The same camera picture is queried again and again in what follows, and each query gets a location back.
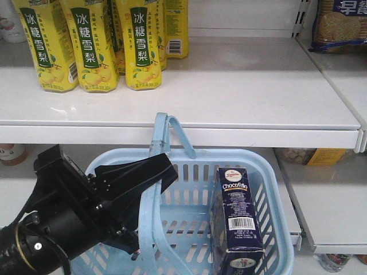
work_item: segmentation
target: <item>barcode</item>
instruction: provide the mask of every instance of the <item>barcode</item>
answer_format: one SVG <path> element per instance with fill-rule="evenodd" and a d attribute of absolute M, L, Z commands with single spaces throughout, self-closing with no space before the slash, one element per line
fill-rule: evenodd
<path fill-rule="evenodd" d="M 255 230 L 253 218 L 248 217 L 229 218 L 228 225 L 230 230 Z"/>
<path fill-rule="evenodd" d="M 74 62 L 69 66 L 69 81 L 74 82 L 77 77 L 78 77 L 78 71 L 76 68 L 76 62 Z"/>
<path fill-rule="evenodd" d="M 168 54 L 182 54 L 182 41 L 170 40 L 168 44 Z"/>

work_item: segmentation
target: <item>cookie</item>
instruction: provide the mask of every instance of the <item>cookie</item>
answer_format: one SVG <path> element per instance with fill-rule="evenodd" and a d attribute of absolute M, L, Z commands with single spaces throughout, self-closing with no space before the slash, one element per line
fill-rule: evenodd
<path fill-rule="evenodd" d="M 324 41 L 334 41 L 333 31 L 341 26 L 344 15 L 337 12 L 330 12 L 321 16 L 318 34 Z"/>
<path fill-rule="evenodd" d="M 361 25 L 356 17 L 345 17 L 340 25 L 335 26 L 332 35 L 335 41 L 355 40 L 360 36 Z"/>

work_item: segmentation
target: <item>yellow beverage bottle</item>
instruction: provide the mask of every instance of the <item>yellow beverage bottle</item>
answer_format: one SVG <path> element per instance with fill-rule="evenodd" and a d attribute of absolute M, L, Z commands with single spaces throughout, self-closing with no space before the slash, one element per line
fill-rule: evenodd
<path fill-rule="evenodd" d="M 71 38 L 58 0 L 14 0 L 23 24 L 38 80 L 50 92 L 78 85 Z"/>
<path fill-rule="evenodd" d="M 117 0 L 126 58 L 126 83 L 134 90 L 162 83 L 159 62 L 157 0 Z"/>
<path fill-rule="evenodd" d="M 189 54 L 189 0 L 165 0 L 167 58 Z"/>
<path fill-rule="evenodd" d="M 157 0 L 155 16 L 157 20 L 159 62 L 161 63 L 161 70 L 164 70 L 167 68 L 164 0 Z"/>
<path fill-rule="evenodd" d="M 107 0 L 60 0 L 69 26 L 79 83 L 87 92 L 106 93 L 119 82 L 108 26 Z"/>
<path fill-rule="evenodd" d="M 122 37 L 122 26 L 117 9 L 117 0 L 107 0 L 108 25 L 110 27 L 112 46 L 114 48 L 119 74 L 125 74 L 125 51 Z"/>

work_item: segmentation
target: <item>basket handle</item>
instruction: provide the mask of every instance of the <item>basket handle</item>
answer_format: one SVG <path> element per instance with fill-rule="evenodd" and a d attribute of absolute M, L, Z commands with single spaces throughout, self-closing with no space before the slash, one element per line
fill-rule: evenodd
<path fill-rule="evenodd" d="M 149 155 L 155 156 L 160 153 L 170 151 L 170 125 L 172 126 L 174 132 L 176 132 L 188 157 L 195 159 L 195 150 L 190 144 L 190 141 L 178 119 L 174 116 L 168 116 L 166 113 L 157 113 Z"/>
<path fill-rule="evenodd" d="M 195 158 L 196 153 L 190 144 L 179 121 L 174 116 L 166 113 L 157 113 L 153 138 L 150 146 L 150 156 L 158 155 L 170 150 L 169 127 L 172 125 L 178 135 L 187 155 Z M 149 275 L 157 275 L 158 269 L 155 262 L 154 243 L 159 251 L 173 265 L 175 270 L 182 274 L 193 275 L 185 262 L 177 255 L 168 243 L 161 220 L 161 186 L 162 181 L 148 188 L 141 197 L 139 210 L 139 245 L 142 267 Z"/>

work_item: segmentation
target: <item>blue plastic basket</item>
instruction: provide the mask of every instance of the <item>blue plastic basket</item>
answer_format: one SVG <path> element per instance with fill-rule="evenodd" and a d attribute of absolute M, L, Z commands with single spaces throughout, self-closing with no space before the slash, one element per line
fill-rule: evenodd
<path fill-rule="evenodd" d="M 170 149 L 170 125 L 183 149 Z M 98 156 L 87 168 L 121 164 L 166 152 L 178 179 L 160 195 L 159 183 L 142 195 L 136 261 L 124 251 L 98 244 L 72 261 L 74 275 L 212 274 L 209 203 L 217 167 L 245 167 L 264 241 L 265 253 L 256 274 L 292 273 L 294 251 L 270 164 L 258 154 L 241 149 L 194 150 L 179 122 L 157 114 L 150 150 L 120 148 Z"/>

